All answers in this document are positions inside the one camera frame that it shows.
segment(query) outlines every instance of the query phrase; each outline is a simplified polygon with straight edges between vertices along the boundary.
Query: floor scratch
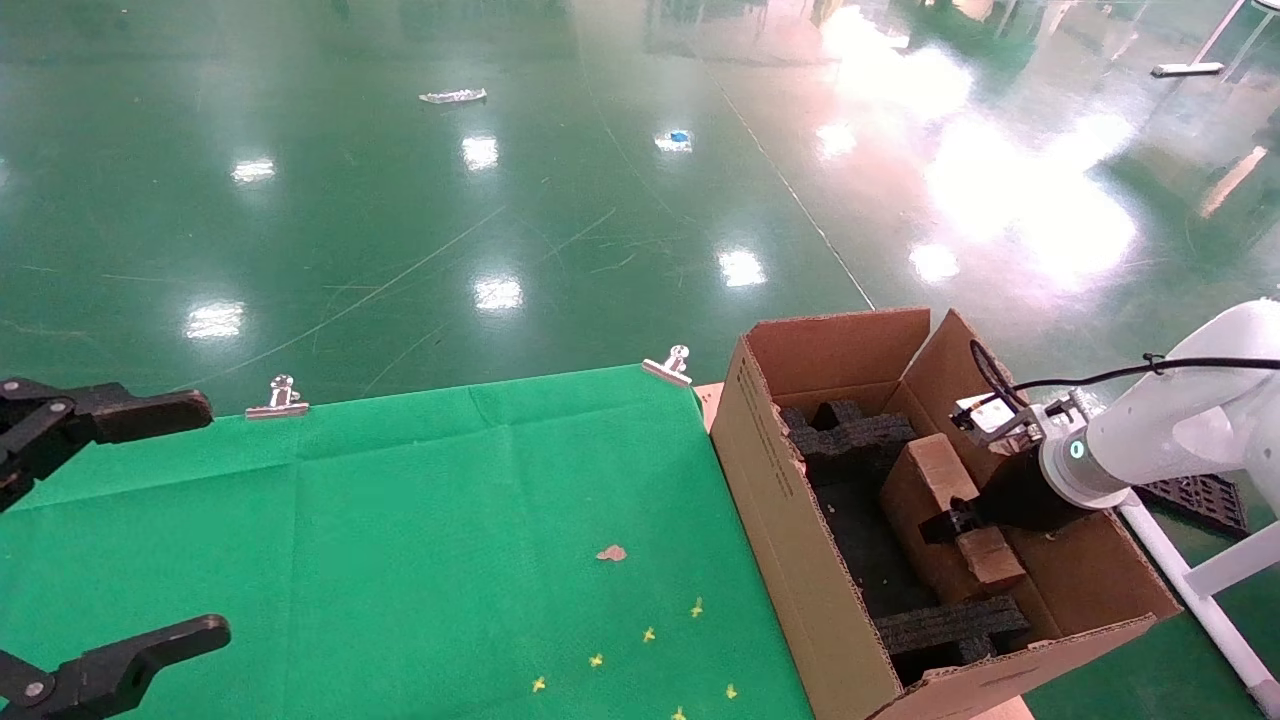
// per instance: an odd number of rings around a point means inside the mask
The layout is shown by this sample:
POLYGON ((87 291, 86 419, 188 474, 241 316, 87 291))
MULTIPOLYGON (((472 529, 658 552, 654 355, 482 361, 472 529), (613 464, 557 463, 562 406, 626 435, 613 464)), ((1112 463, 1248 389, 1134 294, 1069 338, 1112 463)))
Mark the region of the floor scratch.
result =
POLYGON ((618 263, 617 265, 607 265, 607 266, 604 266, 604 268, 596 268, 596 269, 591 270, 591 272, 590 272, 590 273, 588 273, 588 274, 595 274, 595 273, 603 273, 604 270, 617 270, 617 269, 618 269, 618 268, 621 268, 622 265, 626 265, 626 264, 627 264, 627 263, 630 263, 631 260, 635 260, 635 256, 636 256, 636 254, 635 254, 635 252, 632 252, 631 255, 627 255, 627 259, 626 259, 626 260, 623 260, 623 261, 618 263))
POLYGON ((387 365, 385 368, 383 368, 381 373, 378 373, 378 375, 374 377, 374 379, 369 380, 369 384, 365 386, 365 389, 360 391, 360 397, 367 397, 369 396, 369 391, 374 389, 374 386, 378 384, 378 380, 383 379, 383 375, 385 375, 387 373, 389 373, 390 369, 394 368, 396 365, 398 365, 401 360, 403 360, 404 357, 407 357, 410 352, 413 352, 415 350, 417 350, 417 346, 420 346, 424 342, 426 342, 428 340, 431 340, 433 337, 440 334, 440 331, 443 331, 447 325, 448 325, 448 323, 444 323, 440 327, 435 328, 434 331, 431 331, 431 332, 426 333, 425 336, 417 338, 417 342, 415 342, 413 345, 408 346, 408 348, 404 352, 401 352, 398 357, 396 357, 394 360, 392 360, 392 363, 389 365, 387 365))
POLYGON ((99 277, 100 278, 106 278, 106 279, 110 279, 110 281, 133 281, 133 282, 141 282, 141 283, 175 283, 175 284, 177 283, 182 283, 182 284, 188 284, 188 281, 179 281, 177 278, 140 278, 137 275, 111 275, 111 274, 106 274, 106 273, 102 273, 99 277))
POLYGON ((547 237, 547 233, 538 229, 536 227, 534 227, 532 223, 525 220, 524 218, 516 218, 516 222, 534 231, 535 233, 538 233, 538 237, 543 238, 543 242, 547 243, 547 247, 552 251, 552 255, 554 255, 556 260, 561 264, 561 272, 564 272, 564 260, 561 260, 559 250, 557 250, 556 246, 552 245, 552 241, 550 238, 547 237))
POLYGON ((0 325, 13 328, 14 331, 23 334, 33 334, 42 337, 84 337, 86 334, 88 334, 84 331, 46 331, 45 328, 28 328, 27 325, 14 323, 13 320, 9 320, 6 318, 0 318, 0 325))
POLYGON ((493 213, 489 213, 489 214, 488 214, 488 215, 486 215, 486 217, 485 217, 485 218, 484 218, 483 220, 480 220, 479 223, 476 223, 476 224, 471 225, 470 228, 467 228, 467 229, 462 231, 462 234, 460 234, 460 236, 454 237, 454 238, 453 238, 453 240, 451 240, 449 242, 445 242, 445 243, 444 243, 443 246, 440 246, 440 247, 439 247, 438 250, 435 250, 435 251, 434 251, 434 252, 431 252, 430 255, 428 255, 428 256, 422 258, 422 259, 421 259, 421 260, 419 260, 417 263, 413 263, 412 265, 410 265, 410 268, 408 268, 407 270, 404 270, 404 272, 402 272, 401 274, 396 275, 394 278, 392 278, 392 279, 387 281, 385 283, 383 283, 383 284, 378 286, 378 288, 375 288, 375 290, 374 290, 372 292, 370 292, 369 295, 366 295, 366 296, 361 297, 360 300, 357 300, 357 301, 356 301, 356 302, 353 302, 352 305, 348 305, 346 310, 343 310, 343 311, 340 311, 340 313, 335 314, 334 316, 332 316, 332 318, 326 319, 326 320, 321 320, 321 322, 320 322, 320 324, 317 324, 316 327, 311 328, 310 331, 306 331, 305 333, 302 333, 302 334, 300 334, 300 336, 294 337, 293 340, 289 340, 289 341, 285 341, 285 342, 282 342, 280 345, 276 345, 275 347, 273 347, 273 348, 270 348, 270 350, 268 350, 268 351, 265 351, 265 352, 260 352, 260 354, 255 355, 253 357, 250 357, 248 360, 244 360, 243 363, 239 363, 239 364, 236 364, 236 365, 232 365, 230 368, 227 368, 227 369, 224 369, 224 370, 219 370, 219 372, 214 373, 212 375, 207 375, 207 377, 204 377, 204 378, 200 378, 198 380, 192 380, 192 382, 189 382, 189 383, 184 383, 184 384, 180 384, 180 386, 177 386, 177 387, 174 387, 174 388, 173 388, 172 391, 169 391, 169 392, 173 392, 173 391, 175 391, 175 389, 182 389, 182 388, 184 388, 184 387, 192 387, 192 386, 197 386, 197 384, 202 384, 202 383, 206 383, 206 382, 209 382, 209 380, 211 380, 211 379, 214 379, 214 378, 220 378, 220 377, 223 377, 223 375, 225 375, 225 374, 228 374, 228 373, 234 373, 236 370, 239 370, 241 368, 244 368, 244 366, 247 366, 247 365, 251 365, 251 364, 253 364, 253 363, 257 363, 259 360, 261 360, 261 359, 264 359, 264 357, 268 357, 268 356, 270 356, 270 355, 275 355, 276 352, 279 352, 279 351, 284 350, 285 347, 289 347, 291 345, 293 345, 293 343, 298 342, 300 340, 303 340, 303 338, 306 338, 306 337, 310 337, 310 336, 314 336, 315 333, 320 332, 320 331, 321 331, 323 328, 325 328, 326 325, 330 325, 330 324, 335 323, 335 322, 337 322, 337 320, 338 320, 339 318, 342 318, 343 315, 346 315, 346 314, 351 313, 352 310, 355 310, 355 309, 360 307, 360 306, 361 306, 361 305, 364 305, 365 302, 369 302, 370 300, 372 300, 372 299, 378 297, 379 295, 381 295, 383 292, 385 292, 385 291, 387 291, 387 288, 392 287, 393 284, 398 283, 399 281, 402 281, 402 279, 404 279, 406 277, 408 277, 410 274, 412 274, 412 273, 413 273, 413 270, 417 270, 417 269, 419 269, 419 268, 421 268, 422 265, 425 265, 425 264, 430 263, 430 261, 431 261, 431 260, 433 260, 433 259, 434 259, 434 258, 435 258, 436 255, 439 255, 440 252, 444 252, 444 251, 445 251, 445 250, 448 250, 449 247, 453 247, 453 246, 454 246, 454 245, 456 245, 457 242, 460 242, 460 241, 461 241, 462 238, 465 238, 465 237, 467 237, 468 234, 471 234, 472 232, 475 232, 475 231, 480 229, 480 227, 481 227, 481 225, 484 225, 484 224, 485 224, 485 223, 488 223, 489 220, 494 219, 494 218, 495 218, 495 217, 498 215, 498 213, 502 213, 502 211, 503 211, 503 210, 506 210, 506 209, 507 209, 507 206, 506 206, 506 205, 503 205, 503 206, 498 208, 497 210, 494 210, 493 213))
POLYGON ((550 258, 552 255, 554 255, 556 258, 559 258, 559 251, 561 251, 561 250, 564 250, 564 249, 566 249, 566 247, 568 247, 570 245, 573 245, 573 242, 575 242, 575 241, 577 241, 579 238, 581 238, 581 237, 582 237, 582 236, 585 236, 586 233, 589 233, 589 232, 594 231, 595 228, 600 227, 600 224, 602 224, 602 223, 604 223, 604 220, 608 220, 609 218, 612 218, 612 217, 613 217, 613 214, 614 214, 614 213, 617 213, 617 211, 618 211, 618 209, 617 209, 617 208, 609 208, 609 211, 608 211, 608 213, 605 213, 605 214, 604 214, 603 217, 600 217, 600 219, 598 219, 598 220, 595 220, 594 223, 591 223, 591 224, 586 225, 585 228, 582 228, 582 229, 581 229, 581 231, 580 231, 580 232, 579 232, 577 234, 575 234, 573 237, 571 237, 571 238, 566 240, 564 242, 562 242, 562 243, 559 243, 559 245, 557 245, 557 246, 552 247, 552 251, 550 251, 550 252, 548 252, 547 255, 543 255, 543 259, 541 259, 541 260, 539 260, 539 263, 541 263, 543 260, 547 260, 547 259, 548 259, 548 258, 550 258))
POLYGON ((773 161, 773 158, 771 158, 769 154, 765 152, 764 145, 760 143, 760 138, 755 137, 755 132, 751 131, 751 126, 746 123, 746 118, 742 117, 742 113, 739 111, 737 105, 735 105, 733 100, 728 96, 728 91, 724 90, 724 86, 721 85, 719 79, 717 79, 716 76, 712 74, 710 68, 707 67, 707 63, 703 61, 700 56, 698 58, 698 60, 699 63, 701 63, 703 72, 707 73, 707 77, 710 78, 710 81, 716 83, 716 87, 719 88, 721 97, 724 99, 724 104, 728 105, 730 110, 733 110, 733 114, 737 115, 737 120, 742 123, 742 127, 746 129, 746 135, 751 136, 751 140, 755 141, 756 150, 759 150, 760 155, 764 155, 764 159, 768 160, 769 165, 773 167, 774 174, 777 174, 778 179, 782 181, 782 184, 786 186, 787 192, 791 193, 791 199, 796 201, 796 205, 800 208, 800 211, 804 213, 805 218, 809 218, 809 224, 813 225, 813 229, 818 232, 818 236, 822 237, 822 241, 827 245, 827 250, 829 250, 831 254, 835 255, 836 263, 840 264, 840 268, 844 269, 845 274, 849 275, 849 279, 852 281, 854 287, 858 288, 858 293, 863 296, 863 301, 867 302, 868 307, 874 310, 876 304, 872 302, 872 299, 868 297, 867 291, 863 290, 863 283, 858 282, 858 278, 854 277, 852 270, 850 270, 849 265, 845 264, 845 259, 840 256, 840 252, 836 252, 836 246, 831 243, 831 238, 827 237, 826 231, 823 231, 822 227, 818 225, 818 220, 814 219, 813 213, 810 213, 809 209, 804 206, 804 202, 800 201, 800 196, 796 195, 795 188, 791 187, 791 183, 787 182, 786 176, 782 174, 782 168, 778 168, 778 164, 773 161))
POLYGON ((1199 252, 1196 250, 1196 243, 1192 242, 1192 217, 1190 213, 1183 215, 1183 232, 1187 234, 1187 247, 1190 249, 1192 256, 1199 258, 1199 252))
POLYGON ((618 155, 622 155, 622 161, 626 163, 628 168, 631 168, 631 172, 636 176, 636 179, 640 181, 640 184, 644 186, 645 191, 654 200, 658 201, 658 205, 662 205, 662 209, 666 210, 668 215, 675 218, 676 213, 671 209, 669 205, 663 202, 662 197, 659 197, 658 193, 654 192, 653 187, 650 187, 649 183, 645 182, 644 176, 640 174, 640 170, 636 168, 635 163, 631 161, 631 158, 627 155, 627 151, 622 149, 622 143, 618 142, 618 138, 613 135, 613 128, 609 127, 609 122, 604 119, 604 111, 600 110, 600 102, 595 99, 595 91, 591 90, 591 79, 586 74, 586 59, 582 56, 581 35, 579 35, 577 37, 577 64, 579 68, 582 70, 582 86, 586 87, 586 95, 588 97, 591 99, 591 108, 595 108, 595 114, 596 117, 600 118, 600 124, 604 126, 604 132, 609 135, 609 140, 613 141, 613 146, 618 149, 618 155))

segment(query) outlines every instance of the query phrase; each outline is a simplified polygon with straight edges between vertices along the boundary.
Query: metal binder clip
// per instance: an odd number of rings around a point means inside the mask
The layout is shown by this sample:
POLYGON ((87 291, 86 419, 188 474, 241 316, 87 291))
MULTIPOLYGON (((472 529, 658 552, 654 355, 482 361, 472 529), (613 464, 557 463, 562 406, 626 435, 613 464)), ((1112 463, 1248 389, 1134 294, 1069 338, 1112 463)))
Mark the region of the metal binder clip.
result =
POLYGON ((689 348, 684 345, 673 345, 671 347, 671 356, 667 357, 666 363, 655 363, 653 360, 645 360, 641 363, 644 372, 650 375, 662 378, 671 384, 680 387, 689 387, 694 384, 694 380, 685 374, 685 357, 689 357, 689 348))
POLYGON ((298 402, 302 393, 293 389, 292 375, 275 375, 271 379, 271 400, 261 407, 244 410, 244 418, 261 420, 264 418, 294 418, 306 415, 311 409, 310 402, 298 402))

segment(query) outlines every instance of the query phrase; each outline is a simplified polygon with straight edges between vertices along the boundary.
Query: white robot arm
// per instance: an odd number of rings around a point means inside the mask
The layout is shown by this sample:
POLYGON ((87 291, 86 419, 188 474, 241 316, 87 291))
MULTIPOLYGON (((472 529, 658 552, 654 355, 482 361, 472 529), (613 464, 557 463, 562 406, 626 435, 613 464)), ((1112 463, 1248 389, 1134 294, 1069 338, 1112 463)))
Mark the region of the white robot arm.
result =
MULTIPOLYGON (((1280 357, 1280 302, 1236 305, 1167 359, 1203 356, 1280 357)), ((1176 368, 1147 374, 1083 428, 1046 437, 1041 457, 1053 489, 1085 509, 1114 507, 1132 486, 1243 469, 1280 511, 1280 373, 1176 368)))

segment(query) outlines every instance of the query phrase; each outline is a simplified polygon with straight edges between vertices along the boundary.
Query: black plastic pallet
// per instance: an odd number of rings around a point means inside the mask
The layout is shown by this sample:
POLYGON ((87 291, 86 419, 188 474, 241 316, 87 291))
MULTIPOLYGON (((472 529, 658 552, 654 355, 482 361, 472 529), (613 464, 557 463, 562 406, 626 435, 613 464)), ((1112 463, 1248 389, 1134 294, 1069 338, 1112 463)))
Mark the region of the black plastic pallet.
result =
POLYGON ((1217 475, 1157 480, 1134 489, 1148 502, 1229 538, 1249 537, 1249 523, 1235 483, 1217 475))

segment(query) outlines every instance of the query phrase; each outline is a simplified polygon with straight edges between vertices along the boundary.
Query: green epoxy floor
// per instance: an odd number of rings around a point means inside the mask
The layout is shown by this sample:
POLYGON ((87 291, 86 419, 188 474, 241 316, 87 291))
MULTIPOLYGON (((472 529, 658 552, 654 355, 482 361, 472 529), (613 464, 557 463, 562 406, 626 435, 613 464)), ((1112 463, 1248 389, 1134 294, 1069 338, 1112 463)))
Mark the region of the green epoxy floor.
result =
MULTIPOLYGON (((1147 74, 1230 5, 5 0, 0 374, 233 414, 684 342, 712 382, 758 319, 918 304, 1021 378, 1128 364, 1280 275, 1280 24, 1147 74)), ((1280 667, 1280 575, 1221 600, 1280 667)), ((1029 701, 1256 716, 1185 616, 1029 701)))

